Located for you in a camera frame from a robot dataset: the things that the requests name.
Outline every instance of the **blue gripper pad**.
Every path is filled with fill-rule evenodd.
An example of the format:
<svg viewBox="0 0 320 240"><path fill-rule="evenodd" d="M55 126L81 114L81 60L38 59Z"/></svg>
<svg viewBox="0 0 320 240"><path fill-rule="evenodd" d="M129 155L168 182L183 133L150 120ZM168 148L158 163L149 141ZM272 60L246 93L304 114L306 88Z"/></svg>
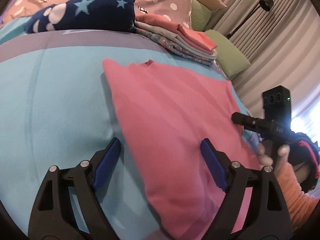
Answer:
<svg viewBox="0 0 320 240"><path fill-rule="evenodd" d="M94 191L103 187L110 178L119 160L120 152L121 142L116 138L95 170L92 184Z"/></svg>
<svg viewBox="0 0 320 240"><path fill-rule="evenodd" d="M206 140L202 140L200 144L200 151L205 163L209 168L214 182L219 188L226 192L229 187L227 183L227 171L223 168L216 157L214 150L210 147Z"/></svg>

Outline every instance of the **silver screw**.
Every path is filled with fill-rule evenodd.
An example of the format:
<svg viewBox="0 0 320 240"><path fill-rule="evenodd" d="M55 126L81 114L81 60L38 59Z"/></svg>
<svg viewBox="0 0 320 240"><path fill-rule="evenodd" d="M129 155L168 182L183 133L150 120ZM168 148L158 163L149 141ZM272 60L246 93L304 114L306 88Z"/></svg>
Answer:
<svg viewBox="0 0 320 240"><path fill-rule="evenodd" d="M239 162L232 162L231 165L234 168L239 168L240 167L240 163Z"/></svg>
<svg viewBox="0 0 320 240"><path fill-rule="evenodd" d="M57 166L53 165L49 168L50 172L55 172L57 170Z"/></svg>
<svg viewBox="0 0 320 240"><path fill-rule="evenodd" d="M272 171L270 166L265 166L263 169L266 173L270 173Z"/></svg>
<svg viewBox="0 0 320 240"><path fill-rule="evenodd" d="M90 164L89 161L82 161L82 162L80 163L80 166L83 167L83 168L85 168L85 167L88 167L89 164Z"/></svg>

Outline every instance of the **navy blue blanket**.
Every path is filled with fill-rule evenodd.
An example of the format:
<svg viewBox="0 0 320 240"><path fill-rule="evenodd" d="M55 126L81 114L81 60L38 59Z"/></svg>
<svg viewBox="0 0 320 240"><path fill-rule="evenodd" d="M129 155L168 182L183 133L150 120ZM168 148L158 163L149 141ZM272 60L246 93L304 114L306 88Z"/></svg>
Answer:
<svg viewBox="0 0 320 240"><path fill-rule="evenodd" d="M52 4L28 21L25 32L94 29L134 32L135 0L70 0Z"/></svg>

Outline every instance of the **folded white garment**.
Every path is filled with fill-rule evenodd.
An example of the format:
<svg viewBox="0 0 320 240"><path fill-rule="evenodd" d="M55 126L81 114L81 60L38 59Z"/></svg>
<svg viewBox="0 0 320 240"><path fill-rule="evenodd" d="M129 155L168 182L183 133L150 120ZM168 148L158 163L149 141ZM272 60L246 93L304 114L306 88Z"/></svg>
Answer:
<svg viewBox="0 0 320 240"><path fill-rule="evenodd" d="M208 58L208 59L216 59L217 58L217 51L215 49L212 51L213 54L211 54L211 55L208 53L205 53L199 49L192 47L191 45L186 43L178 34L173 33L165 28L162 28L159 26L153 26L153 25L149 25L149 24L137 22L137 21L135 21L135 25L140 29L144 29L144 30L156 33L156 34L160 34L160 35L166 37L168 40L177 43L182 48L184 48L184 49L186 49L186 50L188 50L188 51L190 51L200 57L204 57L204 58Z"/></svg>

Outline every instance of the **lamp shade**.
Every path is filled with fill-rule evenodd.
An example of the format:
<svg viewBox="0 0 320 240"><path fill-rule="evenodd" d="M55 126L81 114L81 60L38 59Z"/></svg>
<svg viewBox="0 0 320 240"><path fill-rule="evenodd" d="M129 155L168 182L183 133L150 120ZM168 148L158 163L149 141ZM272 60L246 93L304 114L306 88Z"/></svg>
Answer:
<svg viewBox="0 0 320 240"><path fill-rule="evenodd" d="M273 7L274 2L273 2L273 0L260 0L259 4L262 9L269 12L271 10L271 8Z"/></svg>

